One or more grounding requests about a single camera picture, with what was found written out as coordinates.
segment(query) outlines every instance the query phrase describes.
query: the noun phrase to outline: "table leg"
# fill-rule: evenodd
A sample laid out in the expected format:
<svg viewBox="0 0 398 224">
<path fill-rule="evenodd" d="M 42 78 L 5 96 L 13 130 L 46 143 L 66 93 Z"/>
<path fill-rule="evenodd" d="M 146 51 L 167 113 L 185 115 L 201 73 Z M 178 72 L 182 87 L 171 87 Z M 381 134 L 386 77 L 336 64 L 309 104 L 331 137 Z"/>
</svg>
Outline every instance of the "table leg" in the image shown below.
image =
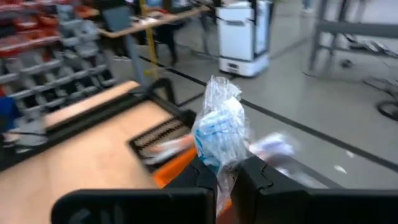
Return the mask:
<svg viewBox="0 0 398 224">
<path fill-rule="evenodd" d="M 349 5 L 350 5 L 350 1 L 342 0 L 341 5 L 340 5 L 340 12 L 337 17 L 338 22 L 344 22 L 346 20 Z M 335 57 L 335 49 L 337 46 L 338 38 L 339 38 L 339 33 L 334 33 L 333 38 L 330 43 L 328 63 L 331 63 L 331 61 Z"/>
<path fill-rule="evenodd" d="M 210 54 L 210 51 L 209 51 L 209 41 L 208 41 L 209 27 L 208 27 L 206 12 L 203 12 L 200 14 L 199 20 L 200 20 L 200 25 L 201 25 L 201 29 L 202 29 L 201 41 L 202 41 L 202 45 L 203 45 L 203 51 L 197 51 L 189 46 L 182 45 L 182 44 L 178 44 L 178 46 L 188 48 L 192 51 L 192 53 L 199 55 L 201 57 L 205 57 L 205 58 L 209 58 L 209 59 L 218 59 L 217 56 Z"/>
<path fill-rule="evenodd" d="M 315 61 L 318 56 L 320 39 L 321 39 L 321 30 L 319 29 L 319 22 L 325 20 L 326 17 L 326 9 L 328 7 L 328 0 L 320 1 L 319 9 L 318 9 L 318 22 L 315 24 L 315 35 L 312 40 L 312 50 L 310 54 L 310 60 L 308 62 L 308 71 L 312 72 L 315 68 Z"/>
<path fill-rule="evenodd" d="M 358 10 L 355 16 L 355 22 L 362 22 L 363 14 L 365 12 L 367 3 L 368 0 L 359 0 Z"/>
<path fill-rule="evenodd" d="M 134 43 L 134 39 L 131 37 L 131 35 L 125 35 L 123 37 L 124 43 L 126 45 L 127 51 L 129 53 L 129 57 L 131 58 L 132 62 L 132 69 L 134 69 L 134 73 L 136 74 L 136 79 L 137 82 L 139 82 L 141 85 L 146 86 L 146 80 L 144 77 L 144 70 L 142 69 L 142 65 L 140 63 L 137 51 L 136 51 L 136 46 Z"/>
</svg>

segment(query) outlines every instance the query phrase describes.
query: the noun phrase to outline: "black metal frame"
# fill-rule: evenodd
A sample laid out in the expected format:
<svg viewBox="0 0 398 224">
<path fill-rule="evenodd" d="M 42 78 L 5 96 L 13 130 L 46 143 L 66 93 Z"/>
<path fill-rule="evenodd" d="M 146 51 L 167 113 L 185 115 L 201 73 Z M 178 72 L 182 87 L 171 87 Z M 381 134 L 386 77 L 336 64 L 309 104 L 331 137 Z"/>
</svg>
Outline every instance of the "black metal frame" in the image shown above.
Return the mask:
<svg viewBox="0 0 398 224">
<path fill-rule="evenodd" d="M 141 145 L 136 144 L 136 142 L 142 138 L 147 138 L 148 136 L 150 136 L 153 132 L 156 132 L 158 129 L 161 129 L 163 126 L 169 124 L 170 122 L 173 122 L 175 120 L 178 120 L 181 122 L 182 125 L 188 127 L 189 129 L 192 128 L 194 122 L 195 122 L 195 118 L 196 118 L 196 113 L 192 110 L 186 110 L 186 111 L 182 111 L 178 116 L 174 116 L 173 118 L 168 119 L 167 121 L 164 121 L 161 124 L 158 124 L 157 126 L 143 132 L 142 134 L 133 137 L 132 139 L 130 139 L 130 141 L 128 141 L 128 144 L 132 150 L 132 152 L 135 153 L 135 155 L 137 155 L 137 157 L 140 160 L 143 160 L 143 156 L 141 154 L 142 150 L 146 147 L 143 147 Z M 158 133 L 157 136 L 153 139 L 156 140 L 157 137 L 161 137 L 161 136 L 167 136 L 169 134 L 172 134 L 174 131 L 177 131 L 177 129 L 165 129 L 164 132 Z M 142 164 L 146 167 L 146 169 L 150 172 L 153 173 L 155 172 L 157 169 L 160 169 L 163 165 L 165 165 L 166 163 L 168 163 L 169 161 L 172 161 L 173 159 L 175 159 L 176 157 L 178 157 L 179 155 L 181 155 L 181 153 L 172 156 L 171 158 L 167 159 L 166 161 L 160 162 L 158 164 L 154 164 L 154 165 L 147 165 L 147 164 Z"/>
<path fill-rule="evenodd" d="M 154 91 L 165 88 L 167 100 L 157 96 Z M 178 116 L 181 112 L 175 105 L 174 91 L 171 81 L 167 78 L 161 78 L 148 88 L 142 86 L 133 88 L 129 92 L 120 95 L 112 100 L 95 106 L 83 113 L 61 121 L 46 130 L 48 141 L 42 145 L 35 146 L 33 149 L 22 154 L 15 154 L 12 157 L 4 158 L 0 161 L 0 172 L 6 170 L 30 157 L 40 154 L 41 152 L 64 142 L 87 129 L 100 124 L 113 116 L 116 116 L 126 110 L 129 110 L 145 101 L 152 101 L 161 108 Z"/>
</svg>

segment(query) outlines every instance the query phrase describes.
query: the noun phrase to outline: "white robot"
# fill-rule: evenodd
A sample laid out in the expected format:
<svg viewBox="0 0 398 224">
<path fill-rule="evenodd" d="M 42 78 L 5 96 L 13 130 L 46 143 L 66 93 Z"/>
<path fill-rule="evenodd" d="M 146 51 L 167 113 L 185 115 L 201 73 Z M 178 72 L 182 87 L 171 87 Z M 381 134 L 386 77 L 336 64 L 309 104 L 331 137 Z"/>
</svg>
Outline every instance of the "white robot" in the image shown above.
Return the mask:
<svg viewBox="0 0 398 224">
<path fill-rule="evenodd" d="M 268 67 L 269 5 L 250 0 L 217 8 L 221 72 L 254 77 Z"/>
</svg>

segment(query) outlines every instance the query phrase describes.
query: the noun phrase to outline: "black floor line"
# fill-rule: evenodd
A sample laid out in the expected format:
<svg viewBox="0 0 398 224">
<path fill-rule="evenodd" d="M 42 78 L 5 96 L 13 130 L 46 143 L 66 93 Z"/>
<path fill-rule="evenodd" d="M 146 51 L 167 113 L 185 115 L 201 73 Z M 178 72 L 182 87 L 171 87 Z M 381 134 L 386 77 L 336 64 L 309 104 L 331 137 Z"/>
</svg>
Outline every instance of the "black floor line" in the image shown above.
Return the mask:
<svg viewBox="0 0 398 224">
<path fill-rule="evenodd" d="M 294 158 L 291 158 L 292 163 L 297 165 L 298 169 L 302 171 L 304 174 L 309 175 L 310 177 L 314 178 L 317 180 L 319 183 L 327 186 L 330 189 L 343 189 L 344 187 L 341 186 L 340 184 L 337 184 L 336 182 L 332 181 L 331 179 L 325 177 L 324 175 L 318 173 L 316 170 L 308 167 L 307 165 L 295 160 Z"/>
<path fill-rule="evenodd" d="M 193 96 L 193 97 L 191 97 L 191 98 L 185 100 L 184 102 L 180 103 L 180 104 L 177 105 L 177 106 L 178 106 L 178 107 L 185 106 L 185 105 L 187 105 L 187 104 L 189 104 L 189 103 L 191 103 L 191 102 L 193 102 L 193 101 L 195 101 L 195 100 L 201 98 L 204 94 L 205 94 L 205 93 L 199 93 L 199 94 L 197 94 L 196 96 Z"/>
<path fill-rule="evenodd" d="M 287 52 L 290 52 L 290 51 L 296 49 L 297 47 L 300 47 L 301 45 L 305 44 L 305 43 L 308 42 L 310 39 L 311 39 L 311 37 L 304 37 L 303 39 L 298 40 L 298 41 L 294 42 L 293 44 L 290 44 L 290 45 L 284 47 L 283 49 L 278 50 L 277 52 L 275 52 L 274 54 L 272 54 L 272 55 L 269 57 L 269 60 L 270 60 L 270 61 L 271 61 L 271 60 L 275 60 L 275 59 L 277 59 L 277 58 L 283 56 L 283 55 L 286 54 Z M 244 77 L 239 77 L 239 76 L 237 76 L 237 75 L 233 75 L 233 76 L 231 76 L 231 77 L 229 78 L 229 80 L 232 81 L 232 80 L 235 80 L 235 79 L 237 79 L 237 78 L 244 78 Z"/>
<path fill-rule="evenodd" d="M 145 60 L 145 61 L 147 61 L 147 62 L 150 62 L 150 59 L 148 59 L 148 58 L 145 58 L 143 56 L 140 56 L 140 58 Z M 170 71 L 170 72 L 172 72 L 172 73 L 174 73 L 176 75 L 179 75 L 179 76 L 181 76 L 183 78 L 191 80 L 191 81 L 193 81 L 193 82 L 195 82 L 195 83 L 197 83 L 199 85 L 206 86 L 205 82 L 203 82 L 203 81 L 201 81 L 201 80 L 199 80 L 197 78 L 193 78 L 193 77 L 191 77 L 191 76 L 189 76 L 187 74 L 184 74 L 182 72 L 179 72 L 179 71 L 177 71 L 177 70 L 175 70 L 173 68 L 168 68 L 165 65 L 162 65 L 160 63 L 157 63 L 157 65 L 159 67 L 161 67 L 161 68 L 165 68 L 166 70 L 168 70 L 168 71 Z M 296 121 L 294 121 L 292 119 L 286 118 L 285 116 L 282 116 L 282 115 L 280 115 L 278 113 L 275 113 L 275 112 L 272 112 L 270 110 L 267 110 L 267 109 L 265 109 L 265 108 L 263 108 L 263 107 L 261 107 L 261 106 L 259 106 L 257 104 L 251 103 L 251 102 L 249 102 L 247 100 L 242 99 L 241 103 L 243 105 L 246 105 L 246 106 L 248 106 L 248 107 L 250 107 L 250 108 L 252 108 L 252 109 L 254 109 L 254 110 L 256 110 L 256 111 L 258 111 L 260 113 L 262 113 L 262 114 L 270 116 L 271 118 L 274 118 L 274 119 L 276 119 L 276 120 L 278 120 L 280 122 L 283 122 L 283 123 L 285 123 L 285 124 L 287 124 L 289 126 L 292 126 L 292 127 L 297 128 L 297 129 L 299 129 L 301 131 L 309 133 L 312 136 L 315 136 L 315 137 L 317 137 L 319 139 L 322 139 L 322 140 L 324 140 L 326 142 L 332 143 L 332 144 L 334 144 L 334 145 L 336 145 L 336 146 L 338 146 L 338 147 L 340 147 L 342 149 L 346 149 L 347 151 L 350 151 L 350 152 L 352 152 L 354 154 L 362 156 L 362 157 L 364 157 L 364 158 L 366 158 L 366 159 L 368 159 L 368 160 L 370 160 L 372 162 L 375 162 L 375 163 L 379 164 L 380 166 L 384 166 L 384 167 L 386 167 L 386 168 L 398 173 L 398 164 L 395 164 L 395 163 L 393 163 L 391 161 L 388 161 L 386 159 L 383 159 L 383 158 L 381 158 L 379 156 L 376 156 L 374 154 L 366 152 L 363 149 L 360 149 L 360 148 L 358 148 L 356 146 L 350 145 L 350 144 L 348 144 L 346 142 L 343 142 L 343 141 L 341 141 L 341 140 L 339 140 L 337 138 L 329 136 L 329 135 L 327 135 L 327 134 L 325 134 L 325 133 L 323 133 L 321 131 L 317 131 L 317 130 L 315 130 L 313 128 L 310 128 L 310 127 L 308 127 L 308 126 L 306 126 L 304 124 L 300 124 L 300 123 L 298 123 L 298 122 L 296 122 Z"/>
<path fill-rule="evenodd" d="M 140 56 L 139 58 L 143 59 L 143 60 L 146 61 L 146 62 L 150 62 L 150 63 L 152 62 L 149 58 L 145 58 L 145 57 L 143 57 L 143 56 Z M 160 68 L 164 68 L 164 69 L 166 69 L 167 71 L 172 72 L 172 73 L 174 73 L 174 74 L 176 74 L 176 75 L 179 75 L 179 76 L 181 76 L 181 77 L 183 77 L 183 78 L 186 78 L 187 80 L 191 80 L 191 81 L 193 81 L 193 82 L 195 82 L 195 83 L 197 83 L 197 84 L 199 84 L 199 85 L 206 86 L 206 83 L 205 83 L 205 82 L 200 81 L 200 80 L 197 79 L 197 78 L 193 78 L 193 77 L 191 77 L 191 76 L 189 76 L 189 75 L 187 75 L 187 74 L 184 74 L 184 73 L 182 73 L 182 72 L 179 72 L 179 71 L 177 71 L 177 70 L 174 69 L 174 68 L 168 67 L 168 66 L 163 65 L 163 64 L 161 64 L 161 63 L 159 63 L 159 62 L 157 63 L 157 66 L 159 66 Z"/>
</svg>

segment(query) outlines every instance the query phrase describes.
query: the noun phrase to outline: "metal workbench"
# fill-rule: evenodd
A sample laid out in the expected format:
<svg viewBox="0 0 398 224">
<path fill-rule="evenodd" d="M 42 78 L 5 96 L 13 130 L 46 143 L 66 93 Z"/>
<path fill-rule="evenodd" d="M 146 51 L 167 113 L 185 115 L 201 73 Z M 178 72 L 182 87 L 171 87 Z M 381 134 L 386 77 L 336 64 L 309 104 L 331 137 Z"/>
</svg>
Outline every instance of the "metal workbench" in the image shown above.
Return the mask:
<svg viewBox="0 0 398 224">
<path fill-rule="evenodd" d="M 107 23 L 107 26 L 111 32 L 119 32 L 124 29 L 128 29 L 131 27 L 131 13 L 130 10 L 127 6 L 124 6 L 120 4 L 120 7 L 111 7 L 108 8 L 106 4 L 103 6 L 104 8 L 99 8 L 100 11 L 102 11 L 102 15 L 104 16 L 104 20 Z M 198 55 L 204 55 L 204 56 L 209 56 L 213 57 L 209 53 L 209 47 L 208 47 L 208 21 L 206 19 L 206 11 L 203 11 L 199 13 L 200 16 L 200 24 L 201 28 L 203 30 L 202 32 L 202 42 L 203 42 L 203 52 L 197 52 L 195 50 L 192 50 L 192 52 L 198 54 Z M 141 84 L 146 86 L 147 82 L 144 77 L 144 71 L 142 69 L 141 62 L 139 61 L 139 55 L 136 49 L 135 41 L 130 35 L 131 33 L 128 34 L 123 34 L 121 38 L 124 41 L 124 45 L 127 48 L 127 54 L 129 58 L 131 59 L 132 67 L 134 69 L 134 73 L 136 74 L 136 80 Z"/>
<path fill-rule="evenodd" d="M 315 33 L 313 36 L 312 49 L 310 52 L 308 71 L 314 71 L 318 53 L 321 49 L 327 49 L 329 52 L 328 62 L 330 63 L 335 56 L 335 51 L 346 51 L 351 53 L 370 54 L 375 56 L 395 57 L 392 55 L 379 54 L 372 51 L 351 50 L 338 46 L 339 34 L 363 35 L 372 37 L 385 37 L 398 39 L 398 24 L 381 24 L 381 23 L 362 23 L 348 22 L 346 20 L 350 5 L 350 0 L 342 0 L 339 5 L 339 13 L 337 21 L 328 21 L 326 19 L 326 11 L 330 6 L 330 0 L 321 0 L 317 12 L 317 21 L 315 23 Z M 367 0 L 359 0 L 359 10 L 364 11 Z M 330 33 L 332 40 L 329 46 L 321 44 L 321 36 L 323 33 Z"/>
</svg>

